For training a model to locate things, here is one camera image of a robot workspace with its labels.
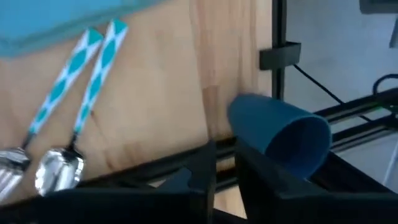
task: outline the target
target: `white wall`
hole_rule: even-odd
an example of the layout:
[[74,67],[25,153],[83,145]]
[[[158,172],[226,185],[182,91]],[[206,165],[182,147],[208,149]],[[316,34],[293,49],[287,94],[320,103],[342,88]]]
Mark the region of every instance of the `white wall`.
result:
[[[396,17],[362,15],[359,0],[287,0],[287,40],[302,43],[299,66],[303,70],[349,101],[370,95],[373,83],[383,75],[398,73],[398,49],[389,48]],[[397,85],[398,80],[388,81],[382,89]],[[285,100],[309,111],[338,104],[294,67],[286,69]],[[377,111],[371,118],[385,114]],[[356,118],[332,130],[362,123]],[[379,139],[341,156],[382,181],[397,139]],[[398,190],[398,180],[392,182],[390,187]]]
[[[398,134],[393,134],[375,141],[354,147],[338,155],[365,174],[382,183],[389,165],[392,152],[398,141]],[[386,185],[398,192],[398,167],[391,172],[391,179]]]

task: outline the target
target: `black cable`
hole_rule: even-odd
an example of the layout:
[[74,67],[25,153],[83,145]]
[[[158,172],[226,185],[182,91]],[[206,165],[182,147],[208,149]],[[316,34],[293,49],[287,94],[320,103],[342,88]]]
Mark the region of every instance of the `black cable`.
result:
[[[398,74],[388,74],[388,75],[384,75],[383,77],[379,78],[374,84],[373,84],[373,95],[377,95],[379,93],[379,85],[387,79],[398,79]],[[396,102],[385,102],[385,101],[381,101],[379,100],[378,102],[383,108],[391,111],[391,113],[397,114],[398,113],[398,105],[396,104]]]
[[[316,81],[314,78],[312,78],[309,74],[304,72],[298,65],[293,65],[295,69],[297,69],[301,74],[303,74],[305,77],[307,77],[311,82],[316,84],[319,88],[321,88],[323,91],[325,91],[329,96],[331,96],[334,100],[336,100],[339,104],[345,104],[345,102],[341,99],[339,99],[336,95],[334,95],[328,88],[324,87],[321,83]],[[372,121],[371,119],[367,118],[366,116],[359,116],[360,118],[364,119],[367,122]]]

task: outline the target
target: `wooden table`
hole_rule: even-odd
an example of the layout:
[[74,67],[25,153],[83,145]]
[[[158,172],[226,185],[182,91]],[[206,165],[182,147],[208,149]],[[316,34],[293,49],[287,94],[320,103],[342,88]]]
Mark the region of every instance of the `wooden table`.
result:
[[[271,4],[169,0],[123,17],[129,33],[78,142],[87,158],[85,178],[231,136],[229,102],[241,92],[271,92],[270,72],[257,69],[258,49],[272,44]],[[76,41],[0,60],[1,147],[21,144]],[[68,142],[92,67],[93,62],[32,143],[33,163],[9,202],[36,194],[40,158]],[[218,195],[216,206],[244,214],[231,195],[236,189]],[[230,209],[234,204],[239,208]]]

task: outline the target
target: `diamond pattern handle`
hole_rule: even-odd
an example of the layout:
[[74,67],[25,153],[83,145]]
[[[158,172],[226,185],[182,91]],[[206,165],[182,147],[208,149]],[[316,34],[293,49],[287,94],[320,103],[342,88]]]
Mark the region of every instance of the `diamond pattern handle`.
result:
[[83,102],[76,118],[74,127],[75,134],[80,134],[83,130],[87,117],[94,107],[106,76],[111,70],[115,56],[127,34],[127,30],[127,24],[118,19],[112,20],[109,24],[104,44],[99,52],[90,82],[86,88]]
[[100,47],[103,36],[94,29],[88,29],[78,41],[72,54],[62,68],[50,93],[38,110],[29,127],[29,134],[37,134],[48,120],[54,108],[62,101],[69,88],[73,85],[85,65]]

